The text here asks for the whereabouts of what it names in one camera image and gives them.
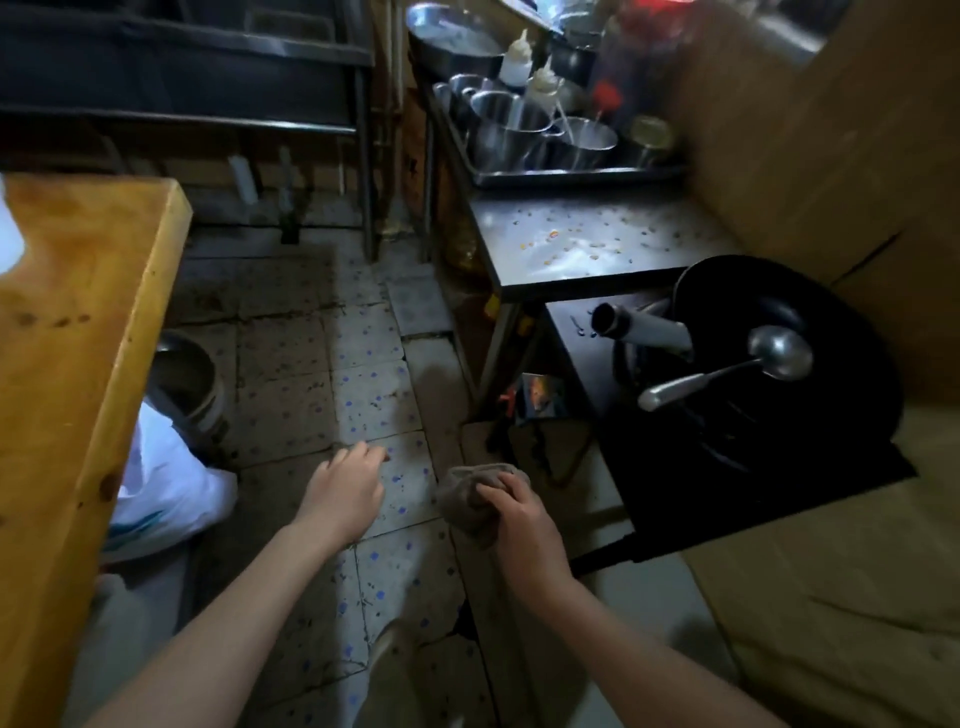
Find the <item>tiled floor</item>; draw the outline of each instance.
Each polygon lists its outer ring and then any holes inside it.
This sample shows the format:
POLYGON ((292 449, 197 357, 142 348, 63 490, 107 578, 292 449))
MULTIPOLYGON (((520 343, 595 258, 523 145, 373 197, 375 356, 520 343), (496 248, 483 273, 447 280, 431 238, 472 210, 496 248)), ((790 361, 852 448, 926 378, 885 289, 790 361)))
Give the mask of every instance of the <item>tiled floor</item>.
POLYGON ((191 236, 168 325, 208 348, 233 392, 225 445, 240 473, 234 513, 204 536, 198 606, 293 518, 333 448, 376 442, 391 458, 381 514, 300 599, 245 720, 350 725, 367 691, 370 645, 402 618, 420 644, 415 670, 428 724, 496 725, 480 646, 454 634, 466 592, 435 509, 438 469, 462 462, 468 409, 451 342, 429 338, 449 328, 448 318, 418 310, 419 338, 401 339, 386 283, 421 290, 431 268, 418 263, 415 240, 387 241, 376 266, 359 250, 344 231, 304 230, 297 247, 269 228, 191 236))
MULTIPOLYGON (((227 219, 204 204, 212 220, 227 219)), ((257 214, 259 224, 270 220, 257 214)), ((464 425, 467 389, 442 334, 449 318, 436 310, 442 302, 417 241, 386 240, 373 266, 359 251, 355 231, 304 230, 300 245, 287 246, 277 229, 199 228, 168 311, 168 325, 208 348, 233 393, 225 445, 240 496, 230 518, 204 536, 198 607, 293 518, 307 479, 334 448, 366 439, 391 456, 379 517, 304 593, 246 725, 350 726, 366 698, 370 647, 396 618, 419 644, 414 681, 431 727, 615 725, 557 640, 513 603, 491 554, 437 518, 438 474, 492 458, 486 425, 464 425), (463 627, 467 616, 475 633, 463 627)), ((546 456, 554 477, 570 474, 561 490, 530 459, 530 432, 511 439, 576 553, 618 538, 629 523, 596 448, 571 467, 584 428, 556 425, 546 456)), ((712 625, 679 556, 617 567, 590 585, 666 638, 694 622, 700 633, 712 625), (638 599, 646 606, 637 609, 638 599)))

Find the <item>wooden table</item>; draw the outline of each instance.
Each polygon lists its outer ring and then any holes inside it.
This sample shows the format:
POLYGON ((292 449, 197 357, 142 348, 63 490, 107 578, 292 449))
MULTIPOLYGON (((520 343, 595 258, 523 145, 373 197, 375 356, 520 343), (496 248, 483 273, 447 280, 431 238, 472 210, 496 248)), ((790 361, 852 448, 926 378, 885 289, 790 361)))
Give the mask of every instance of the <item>wooden table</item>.
POLYGON ((0 726, 60 721, 190 222, 170 180, 5 175, 0 726))

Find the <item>left hand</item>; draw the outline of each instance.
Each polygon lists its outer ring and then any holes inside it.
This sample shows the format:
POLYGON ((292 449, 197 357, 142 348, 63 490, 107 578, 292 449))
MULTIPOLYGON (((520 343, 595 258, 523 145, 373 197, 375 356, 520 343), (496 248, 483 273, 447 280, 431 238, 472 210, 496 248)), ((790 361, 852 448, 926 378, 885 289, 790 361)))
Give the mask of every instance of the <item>left hand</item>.
POLYGON ((358 540, 380 512, 384 490, 379 471, 386 457, 384 448, 361 442, 321 463, 291 526, 335 551, 358 540))

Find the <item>trash bag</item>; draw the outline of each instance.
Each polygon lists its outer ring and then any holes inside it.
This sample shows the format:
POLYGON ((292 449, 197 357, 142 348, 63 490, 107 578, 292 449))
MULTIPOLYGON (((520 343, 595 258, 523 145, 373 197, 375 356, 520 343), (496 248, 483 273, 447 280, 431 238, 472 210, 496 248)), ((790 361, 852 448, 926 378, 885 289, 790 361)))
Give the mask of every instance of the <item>trash bag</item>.
POLYGON ((136 559, 185 541, 225 519, 236 500, 236 475, 205 468, 170 419, 143 402, 100 562, 136 559))

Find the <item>cloth rag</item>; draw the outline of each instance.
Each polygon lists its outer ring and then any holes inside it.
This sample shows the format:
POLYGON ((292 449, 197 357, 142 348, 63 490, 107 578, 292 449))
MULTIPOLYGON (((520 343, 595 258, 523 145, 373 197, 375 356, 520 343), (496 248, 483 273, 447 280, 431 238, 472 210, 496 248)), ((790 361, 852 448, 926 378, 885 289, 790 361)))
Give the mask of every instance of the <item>cloth rag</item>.
POLYGON ((508 463, 459 466, 446 472, 437 488, 437 508, 450 525, 466 533, 481 548, 489 548, 496 542, 500 514, 479 493, 477 485, 507 490, 500 473, 512 473, 523 478, 527 485, 530 478, 524 471, 508 463))

